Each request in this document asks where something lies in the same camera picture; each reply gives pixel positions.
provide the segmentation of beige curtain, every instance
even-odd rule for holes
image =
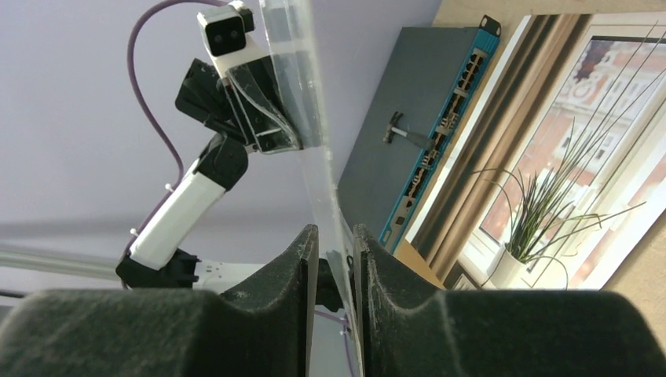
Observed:
[[[506,167],[554,87],[588,15],[533,16],[412,241],[442,281],[496,192],[477,170]]]

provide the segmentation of window sill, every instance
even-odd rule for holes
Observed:
[[[482,285],[481,289],[497,289],[492,281],[488,280],[492,259],[484,256],[474,245],[466,243],[463,252],[458,257],[458,262],[471,276],[477,285]],[[532,289],[522,278],[517,278],[510,289]]]

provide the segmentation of purple cable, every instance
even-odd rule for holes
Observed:
[[[349,352],[349,344],[347,344],[347,331],[349,330],[349,320],[347,320],[347,316],[344,318],[338,318],[332,314],[320,312],[319,310],[315,310],[314,313],[317,316],[326,318],[328,320],[332,320],[334,322],[338,322],[339,324],[342,325],[342,333],[344,334],[344,337],[342,338],[342,341],[345,343],[345,353],[347,354],[347,366],[349,367],[349,375],[351,377],[354,377],[356,374],[353,372],[353,367],[352,367],[352,355]]]
[[[328,314],[328,313],[320,312],[319,310],[315,310],[314,313],[315,313],[317,316],[319,316],[319,317],[324,317],[324,318],[327,318],[327,319],[329,319],[329,320],[333,320],[333,321],[335,321],[335,322],[338,322],[339,324],[342,324],[342,325],[344,325],[344,326],[349,326],[347,320],[342,319],[342,318],[339,318],[339,317],[336,317],[336,316],[334,316],[334,315],[332,315],[332,314]]]
[[[141,93],[141,88],[139,88],[139,83],[137,81],[137,72],[134,67],[134,47],[137,44],[137,37],[139,35],[139,31],[141,31],[145,23],[148,22],[148,20],[152,16],[155,16],[155,14],[157,14],[159,11],[169,8],[172,5],[185,4],[189,2],[211,5],[211,6],[220,6],[225,4],[224,2],[219,2],[215,0],[166,0],[164,2],[160,2],[159,4],[156,4],[150,9],[148,9],[143,15],[141,15],[141,17],[137,20],[137,23],[134,24],[134,27],[132,28],[132,32],[130,34],[130,40],[127,43],[127,73],[130,75],[130,84],[132,85],[132,91],[134,91],[134,96],[137,98],[137,101],[141,106],[141,110],[143,110],[146,118],[148,118],[148,121],[152,125],[152,128],[159,135],[159,138],[162,139],[162,141],[164,141],[164,144],[169,149],[169,152],[171,152],[171,155],[174,157],[174,160],[176,160],[176,165],[178,166],[178,177],[176,182],[172,185],[173,190],[175,190],[178,187],[178,185],[181,183],[181,180],[183,179],[183,175],[185,174],[185,168],[183,167],[183,160],[181,159],[180,155],[178,155],[178,151],[174,147],[174,144],[171,143],[171,140],[169,140],[167,134],[164,133],[162,127],[159,125],[159,123],[157,123],[157,119],[155,119],[155,116],[150,111],[150,108],[148,108],[148,104],[146,104],[144,96]],[[153,216],[155,216],[157,210],[159,210],[159,208],[164,204],[164,202],[167,201],[170,195],[171,192],[168,192],[162,198],[162,200],[159,201],[157,206],[152,209],[148,217],[137,228],[138,232],[141,232],[145,228],[150,219]],[[132,243],[134,243],[135,239],[136,236],[133,236],[130,239],[130,242],[127,243],[127,246],[123,251],[123,257],[130,253],[130,247],[132,246]],[[127,284],[124,281],[121,281],[121,284],[123,285],[124,289],[127,289]]]
[[[349,336],[348,335],[349,333],[347,332],[348,327],[349,327],[348,325],[342,327],[342,330],[345,332],[345,337],[342,339],[342,341],[345,343],[345,353],[347,354],[347,366],[349,366],[349,375],[351,377],[354,377],[356,376],[356,373],[354,373],[353,371],[352,354],[349,351],[349,343],[347,342],[347,337]]]

